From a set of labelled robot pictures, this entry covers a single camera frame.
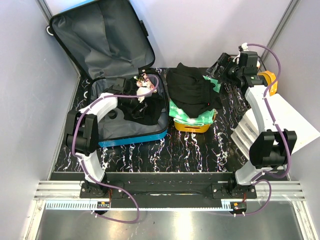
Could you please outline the green white tie-dye cloth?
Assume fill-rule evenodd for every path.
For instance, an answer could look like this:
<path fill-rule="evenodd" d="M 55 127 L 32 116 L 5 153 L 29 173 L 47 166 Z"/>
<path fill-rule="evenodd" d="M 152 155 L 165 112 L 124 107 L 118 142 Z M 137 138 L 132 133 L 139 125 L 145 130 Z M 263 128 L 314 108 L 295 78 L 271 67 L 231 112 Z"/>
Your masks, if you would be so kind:
<path fill-rule="evenodd" d="M 219 83 L 200 74 L 166 76 L 170 116 L 191 124 L 202 119 L 213 122 L 215 110 L 222 108 Z"/>

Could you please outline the orange plastic basket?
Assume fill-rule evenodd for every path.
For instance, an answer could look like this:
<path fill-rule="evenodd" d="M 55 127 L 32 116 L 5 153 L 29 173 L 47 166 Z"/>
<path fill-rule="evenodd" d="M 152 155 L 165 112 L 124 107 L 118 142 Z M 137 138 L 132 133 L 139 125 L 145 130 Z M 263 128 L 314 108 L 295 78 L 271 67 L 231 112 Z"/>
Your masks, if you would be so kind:
<path fill-rule="evenodd" d="M 173 120 L 174 122 L 174 127 L 176 130 L 180 132 L 186 132 L 186 133 L 205 133 L 209 128 L 210 124 L 205 124 L 205 125 L 190 125 L 190 124 L 184 124 L 180 123 L 176 120 Z"/>

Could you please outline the white drawer organizer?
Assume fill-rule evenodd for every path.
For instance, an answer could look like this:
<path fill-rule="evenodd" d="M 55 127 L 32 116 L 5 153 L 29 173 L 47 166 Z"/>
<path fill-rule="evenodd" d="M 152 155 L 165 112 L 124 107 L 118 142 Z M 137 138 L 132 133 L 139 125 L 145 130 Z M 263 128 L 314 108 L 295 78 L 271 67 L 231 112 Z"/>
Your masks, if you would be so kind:
<path fill-rule="evenodd" d="M 315 139 L 320 137 L 320 132 L 316 130 L 294 107 L 292 107 L 278 93 L 268 99 L 276 122 L 281 129 L 295 131 L 297 141 L 292 153 L 299 151 Z M 249 150 L 253 142 L 259 135 L 258 124 L 253 110 L 249 109 L 243 115 L 238 126 L 231 134 L 231 139 L 240 149 L 246 159 L 249 159 Z"/>

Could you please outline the blue fish-print suitcase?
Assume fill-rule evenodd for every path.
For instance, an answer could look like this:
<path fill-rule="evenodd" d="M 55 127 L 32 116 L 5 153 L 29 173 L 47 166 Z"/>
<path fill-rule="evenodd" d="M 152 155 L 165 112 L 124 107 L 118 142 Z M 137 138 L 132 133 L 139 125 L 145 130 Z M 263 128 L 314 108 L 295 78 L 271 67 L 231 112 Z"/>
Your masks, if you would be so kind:
<path fill-rule="evenodd" d="M 89 81 L 87 107 L 118 78 L 130 80 L 142 74 L 156 80 L 152 94 L 159 90 L 164 98 L 158 124 L 142 125 L 106 115 L 98 123 L 100 147 L 130 145 L 164 138 L 169 126 L 169 99 L 164 82 L 153 69 L 154 50 L 148 33 L 127 0 L 95 0 L 54 15 L 49 28 L 79 71 Z"/>

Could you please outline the black round cap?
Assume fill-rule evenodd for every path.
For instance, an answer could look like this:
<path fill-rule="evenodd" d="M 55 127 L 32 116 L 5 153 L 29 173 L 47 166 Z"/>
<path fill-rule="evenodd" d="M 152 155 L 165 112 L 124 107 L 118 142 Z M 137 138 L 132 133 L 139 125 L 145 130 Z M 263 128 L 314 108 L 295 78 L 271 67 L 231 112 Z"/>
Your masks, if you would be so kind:
<path fill-rule="evenodd" d="M 114 120 L 118 116 L 118 113 L 116 110 L 111 110 L 107 113 L 107 116 L 109 119 Z"/>

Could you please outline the black floral print garment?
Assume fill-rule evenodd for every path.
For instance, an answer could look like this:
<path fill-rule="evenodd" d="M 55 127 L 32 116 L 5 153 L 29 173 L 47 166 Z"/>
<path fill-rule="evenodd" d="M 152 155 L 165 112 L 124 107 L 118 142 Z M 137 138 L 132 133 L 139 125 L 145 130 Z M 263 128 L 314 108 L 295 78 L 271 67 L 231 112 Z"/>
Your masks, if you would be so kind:
<path fill-rule="evenodd" d="M 139 87 L 147 87 L 150 91 L 156 86 L 156 80 L 151 79 L 151 75 L 142 74 L 134 76 L 126 82 L 129 86 L 125 89 L 126 95 L 137 95 Z M 136 122 L 141 125 L 153 126 L 158 124 L 158 120 L 165 108 L 165 100 L 159 90 L 145 97 L 142 103 L 138 98 L 119 97 L 117 107 L 122 110 L 126 121 Z"/>

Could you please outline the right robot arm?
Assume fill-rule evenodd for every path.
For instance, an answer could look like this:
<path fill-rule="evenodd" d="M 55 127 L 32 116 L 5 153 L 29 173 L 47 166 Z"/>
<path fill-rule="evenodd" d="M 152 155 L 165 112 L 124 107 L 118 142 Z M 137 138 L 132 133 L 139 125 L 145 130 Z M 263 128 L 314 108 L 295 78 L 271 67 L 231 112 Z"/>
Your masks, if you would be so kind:
<path fill-rule="evenodd" d="M 287 175 L 286 172 L 276 173 L 276 169 L 290 165 L 297 142 L 294 130 L 279 127 L 267 102 L 276 77 L 269 71 L 259 72 L 258 53 L 248 50 L 241 51 L 238 57 L 223 52 L 207 71 L 227 83 L 234 83 L 241 90 L 258 125 L 258 136 L 249 148 L 248 161 L 234 171 L 226 183 L 212 186 L 213 197 L 236 199 L 246 194 L 254 196 L 254 185 L 263 175 L 274 179 Z"/>

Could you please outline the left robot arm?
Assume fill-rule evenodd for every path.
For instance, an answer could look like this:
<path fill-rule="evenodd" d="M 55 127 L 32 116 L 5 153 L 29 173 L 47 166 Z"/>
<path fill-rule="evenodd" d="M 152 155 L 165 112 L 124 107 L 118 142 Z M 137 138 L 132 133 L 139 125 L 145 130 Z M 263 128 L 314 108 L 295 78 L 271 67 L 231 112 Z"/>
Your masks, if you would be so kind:
<path fill-rule="evenodd" d="M 119 99 L 128 99 L 125 94 L 128 87 L 127 80 L 120 77 L 88 106 L 67 113 L 63 141 L 84 172 L 81 186 L 84 191 L 80 194 L 82 198 L 103 198 L 110 193 L 105 171 L 97 154 L 99 122 L 116 109 Z"/>

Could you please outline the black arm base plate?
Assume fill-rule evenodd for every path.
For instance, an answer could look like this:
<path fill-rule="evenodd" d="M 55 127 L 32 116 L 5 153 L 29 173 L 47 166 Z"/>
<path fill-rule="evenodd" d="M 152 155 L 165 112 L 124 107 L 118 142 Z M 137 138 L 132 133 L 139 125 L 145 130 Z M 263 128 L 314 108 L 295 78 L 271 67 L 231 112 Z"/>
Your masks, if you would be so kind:
<path fill-rule="evenodd" d="M 131 207 L 131 194 L 140 209 L 218 208 L 222 199 L 256 199 L 252 185 L 239 186 L 233 173 L 116 173 L 108 172 L 102 182 L 85 180 L 82 199 L 109 199 L 113 208 Z"/>

